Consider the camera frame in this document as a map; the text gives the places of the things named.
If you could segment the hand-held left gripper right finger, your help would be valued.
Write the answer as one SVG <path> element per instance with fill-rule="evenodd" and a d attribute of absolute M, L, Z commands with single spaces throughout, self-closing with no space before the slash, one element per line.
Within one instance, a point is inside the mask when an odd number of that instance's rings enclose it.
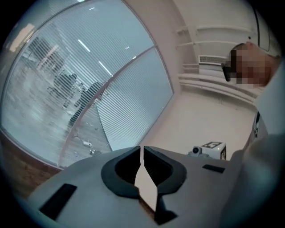
<path fill-rule="evenodd" d="M 144 147 L 144 166 L 159 195 L 177 192 L 187 177 L 183 164 L 150 147 Z"/>

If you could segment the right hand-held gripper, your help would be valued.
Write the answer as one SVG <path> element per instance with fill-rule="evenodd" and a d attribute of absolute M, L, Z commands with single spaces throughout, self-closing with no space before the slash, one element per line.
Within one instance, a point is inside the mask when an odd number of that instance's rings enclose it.
<path fill-rule="evenodd" d="M 191 157 L 208 157 L 217 160 L 226 160 L 227 151 L 225 142 L 208 142 L 202 146 L 194 146 L 188 153 Z"/>

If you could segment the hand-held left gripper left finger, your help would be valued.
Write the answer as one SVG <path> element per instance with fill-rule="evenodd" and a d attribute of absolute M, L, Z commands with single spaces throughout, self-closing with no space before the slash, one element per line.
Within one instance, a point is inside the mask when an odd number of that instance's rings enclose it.
<path fill-rule="evenodd" d="M 134 183 L 141 166 L 140 151 L 140 147 L 127 149 L 122 155 L 111 159 L 102 167 L 102 181 L 117 196 L 139 198 L 139 190 Z"/>

